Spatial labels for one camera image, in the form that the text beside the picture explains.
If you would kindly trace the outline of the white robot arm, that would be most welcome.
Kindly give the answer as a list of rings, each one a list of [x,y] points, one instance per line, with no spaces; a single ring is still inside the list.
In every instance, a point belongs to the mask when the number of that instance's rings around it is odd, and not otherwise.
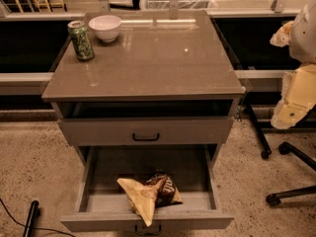
[[[277,129],[296,126],[316,106],[316,0],[310,0],[293,21],[285,23],[270,44],[289,47],[291,58],[300,62],[282,76],[281,99],[271,125]]]

